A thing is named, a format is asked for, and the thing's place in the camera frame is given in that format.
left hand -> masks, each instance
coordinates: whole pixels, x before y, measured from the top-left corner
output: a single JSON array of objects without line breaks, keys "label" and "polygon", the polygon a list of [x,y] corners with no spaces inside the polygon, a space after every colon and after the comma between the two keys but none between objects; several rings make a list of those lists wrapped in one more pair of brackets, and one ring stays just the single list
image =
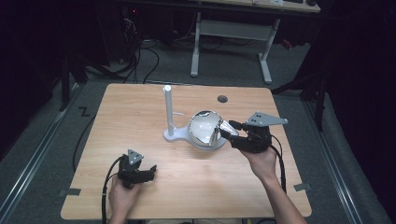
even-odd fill
[{"label": "left hand", "polygon": [[112,177],[111,190],[108,196],[113,211],[110,223],[125,223],[129,212],[134,207],[142,183],[135,184],[132,189],[126,189],[116,175]]}]

wrist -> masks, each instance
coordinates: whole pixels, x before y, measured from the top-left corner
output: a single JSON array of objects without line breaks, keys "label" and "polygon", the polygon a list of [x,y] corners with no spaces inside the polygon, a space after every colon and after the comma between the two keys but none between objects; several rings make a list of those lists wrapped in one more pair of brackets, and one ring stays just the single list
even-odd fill
[{"label": "wrist", "polygon": [[125,224],[126,216],[122,214],[113,214],[108,224]]},{"label": "wrist", "polygon": [[277,180],[276,176],[271,176],[271,177],[262,177],[260,178],[260,181],[262,182],[262,185],[268,189],[268,188],[281,188],[279,181]]}]

white bowl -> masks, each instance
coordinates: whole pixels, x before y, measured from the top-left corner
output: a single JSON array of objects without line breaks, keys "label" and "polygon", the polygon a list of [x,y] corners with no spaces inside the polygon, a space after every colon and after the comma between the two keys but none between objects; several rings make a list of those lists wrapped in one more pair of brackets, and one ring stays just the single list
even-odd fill
[{"label": "white bowl", "polygon": [[[200,147],[212,147],[210,138],[215,128],[222,121],[221,116],[214,111],[201,111],[194,115],[189,124],[191,141]],[[215,143],[220,140],[221,135],[217,133]]]}]

white metal frame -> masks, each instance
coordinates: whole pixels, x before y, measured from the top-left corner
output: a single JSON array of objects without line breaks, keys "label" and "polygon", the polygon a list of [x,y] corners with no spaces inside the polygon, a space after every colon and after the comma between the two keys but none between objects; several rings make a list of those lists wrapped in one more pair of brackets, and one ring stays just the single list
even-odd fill
[{"label": "white metal frame", "polygon": [[262,66],[262,75],[264,77],[264,82],[266,84],[271,84],[272,79],[266,60],[268,53],[270,52],[270,48],[273,44],[279,23],[280,19],[275,20],[272,26],[253,25],[227,21],[208,21],[201,20],[201,13],[198,12],[195,28],[195,44],[191,62],[191,76],[198,76],[200,35],[216,35],[266,41],[264,52],[259,53],[259,61],[260,65]]}]

white pole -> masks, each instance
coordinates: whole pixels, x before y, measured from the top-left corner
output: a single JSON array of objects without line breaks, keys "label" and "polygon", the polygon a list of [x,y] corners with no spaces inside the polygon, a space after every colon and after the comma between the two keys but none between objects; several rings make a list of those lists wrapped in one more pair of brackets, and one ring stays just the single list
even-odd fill
[{"label": "white pole", "polygon": [[166,101],[166,117],[168,119],[168,134],[169,136],[174,135],[174,125],[173,125],[173,109],[172,109],[172,88],[169,85],[166,85],[163,88],[165,92],[165,101]]}]

